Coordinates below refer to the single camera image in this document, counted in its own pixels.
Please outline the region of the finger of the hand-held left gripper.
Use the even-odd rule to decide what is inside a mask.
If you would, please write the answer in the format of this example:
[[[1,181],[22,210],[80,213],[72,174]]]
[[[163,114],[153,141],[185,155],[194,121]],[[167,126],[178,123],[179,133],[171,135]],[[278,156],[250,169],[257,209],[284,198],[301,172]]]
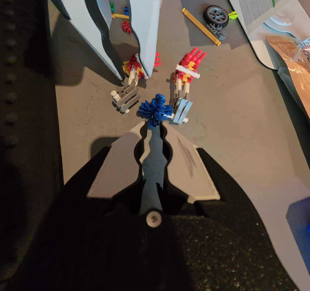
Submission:
[[[157,49],[161,0],[127,0],[129,22],[138,43],[138,58],[147,77],[152,76]]]
[[[112,12],[109,0],[60,0],[65,15],[95,53],[114,73],[124,80],[122,63],[110,40]]]

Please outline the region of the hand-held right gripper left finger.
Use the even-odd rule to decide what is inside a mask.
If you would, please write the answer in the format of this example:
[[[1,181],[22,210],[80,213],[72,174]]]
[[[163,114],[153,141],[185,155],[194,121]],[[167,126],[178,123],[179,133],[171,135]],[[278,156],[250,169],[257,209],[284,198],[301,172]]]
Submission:
[[[112,199],[138,182],[143,175],[142,163],[149,155],[148,124],[137,126],[117,139],[99,169],[88,193],[88,198]]]

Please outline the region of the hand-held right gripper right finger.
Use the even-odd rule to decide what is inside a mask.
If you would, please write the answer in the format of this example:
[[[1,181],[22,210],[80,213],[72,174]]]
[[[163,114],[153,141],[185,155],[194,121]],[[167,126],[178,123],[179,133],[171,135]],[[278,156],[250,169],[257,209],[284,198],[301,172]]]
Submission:
[[[164,168],[163,189],[168,195],[180,197],[187,203],[220,200],[213,180],[198,147],[168,123],[160,124]]]

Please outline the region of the red yellow grey toy assembly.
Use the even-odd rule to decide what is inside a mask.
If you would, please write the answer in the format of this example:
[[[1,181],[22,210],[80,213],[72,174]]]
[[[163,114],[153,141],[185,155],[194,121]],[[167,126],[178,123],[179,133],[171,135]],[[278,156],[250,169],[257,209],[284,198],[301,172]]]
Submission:
[[[122,87],[111,91],[111,96],[113,98],[113,105],[117,110],[122,114],[126,114],[129,113],[130,108],[140,99],[138,92],[139,81],[145,81],[149,76],[142,67],[138,53],[132,55],[128,61],[124,61],[122,69],[125,73]]]
[[[192,106],[189,92],[190,85],[192,80],[200,78],[197,68],[206,55],[206,52],[202,52],[202,50],[194,47],[176,65],[174,75],[175,90],[173,99],[171,100],[173,112],[172,115],[168,116],[173,123],[183,124],[188,122],[187,115]]]

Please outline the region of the blue connector cluster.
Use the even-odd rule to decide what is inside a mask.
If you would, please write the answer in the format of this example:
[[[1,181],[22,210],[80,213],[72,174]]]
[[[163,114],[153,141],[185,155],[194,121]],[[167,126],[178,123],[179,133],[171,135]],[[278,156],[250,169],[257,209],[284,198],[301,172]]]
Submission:
[[[170,104],[165,104],[165,96],[156,94],[151,102],[142,102],[138,108],[138,113],[141,118],[147,120],[148,127],[156,128],[160,122],[166,120],[173,113],[173,108]]]

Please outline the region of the long yellow toy rod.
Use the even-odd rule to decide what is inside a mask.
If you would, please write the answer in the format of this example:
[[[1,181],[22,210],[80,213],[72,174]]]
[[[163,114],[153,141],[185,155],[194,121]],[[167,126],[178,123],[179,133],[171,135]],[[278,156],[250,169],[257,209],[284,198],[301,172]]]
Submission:
[[[200,23],[188,10],[182,9],[182,13],[197,27],[199,28],[215,45],[219,46],[221,41],[215,37],[202,23]]]

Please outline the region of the black toy wheel grey rim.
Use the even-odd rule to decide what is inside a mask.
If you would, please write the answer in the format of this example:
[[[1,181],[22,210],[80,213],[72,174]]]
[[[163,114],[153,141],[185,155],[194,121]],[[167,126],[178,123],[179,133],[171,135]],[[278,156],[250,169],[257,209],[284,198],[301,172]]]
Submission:
[[[219,29],[224,29],[229,23],[227,11],[216,5],[208,6],[203,13],[203,18],[210,27]]]

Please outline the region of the grey snowflake connector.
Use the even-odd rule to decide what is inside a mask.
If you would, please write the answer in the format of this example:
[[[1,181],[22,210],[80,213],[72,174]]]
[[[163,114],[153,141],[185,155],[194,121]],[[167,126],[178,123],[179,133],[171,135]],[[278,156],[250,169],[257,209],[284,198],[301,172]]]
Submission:
[[[207,29],[220,41],[225,40],[226,33],[221,26],[215,24],[207,24]]]

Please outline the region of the black perforated panel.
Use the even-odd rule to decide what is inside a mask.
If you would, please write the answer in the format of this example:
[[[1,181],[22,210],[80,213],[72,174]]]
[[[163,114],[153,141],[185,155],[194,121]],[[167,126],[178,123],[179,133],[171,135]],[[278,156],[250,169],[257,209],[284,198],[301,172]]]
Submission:
[[[1,289],[61,187],[47,0],[1,0]]]

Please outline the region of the white display stand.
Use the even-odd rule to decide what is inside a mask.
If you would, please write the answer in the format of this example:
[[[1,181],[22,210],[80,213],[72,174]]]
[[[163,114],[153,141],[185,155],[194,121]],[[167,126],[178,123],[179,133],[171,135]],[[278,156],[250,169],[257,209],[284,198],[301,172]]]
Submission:
[[[247,37],[258,60],[267,68],[278,70],[284,66],[280,55],[269,45],[266,36],[294,37],[301,42],[309,42],[310,0],[291,0],[276,13],[289,13],[295,16],[294,35],[278,32],[266,24],[257,27]]]

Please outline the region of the blue storage bin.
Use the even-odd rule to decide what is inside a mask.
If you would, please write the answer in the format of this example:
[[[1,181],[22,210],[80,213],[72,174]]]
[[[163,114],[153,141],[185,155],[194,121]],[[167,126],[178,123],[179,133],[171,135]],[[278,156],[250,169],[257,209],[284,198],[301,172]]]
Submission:
[[[288,207],[286,220],[305,263],[310,260],[310,197],[292,203]]]

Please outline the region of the white round holder base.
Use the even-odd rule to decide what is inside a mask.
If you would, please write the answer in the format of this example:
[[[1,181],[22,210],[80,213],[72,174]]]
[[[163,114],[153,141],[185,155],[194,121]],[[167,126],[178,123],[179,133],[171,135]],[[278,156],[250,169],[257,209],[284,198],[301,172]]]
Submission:
[[[278,32],[294,35],[294,19],[295,16],[293,14],[279,12],[267,19],[264,24]]]

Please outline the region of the orange red toy parts bag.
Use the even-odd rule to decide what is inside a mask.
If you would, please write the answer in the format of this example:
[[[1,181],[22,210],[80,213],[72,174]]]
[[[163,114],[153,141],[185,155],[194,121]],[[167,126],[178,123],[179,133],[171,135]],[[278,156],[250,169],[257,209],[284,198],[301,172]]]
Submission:
[[[278,75],[297,105],[310,118],[310,48],[309,42],[294,37],[266,36],[269,45],[280,55],[285,66]]]

